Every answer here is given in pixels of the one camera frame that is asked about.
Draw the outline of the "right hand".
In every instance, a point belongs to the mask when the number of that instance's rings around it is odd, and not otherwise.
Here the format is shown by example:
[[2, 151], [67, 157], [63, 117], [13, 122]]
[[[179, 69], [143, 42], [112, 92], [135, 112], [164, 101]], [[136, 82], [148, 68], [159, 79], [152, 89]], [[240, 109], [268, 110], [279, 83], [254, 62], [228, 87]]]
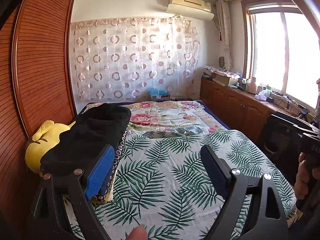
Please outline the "right hand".
[[310, 174], [306, 167], [305, 153], [300, 153], [298, 161], [299, 167], [296, 175], [294, 191], [297, 199], [304, 199], [304, 197], [309, 193], [308, 183], [310, 180]]

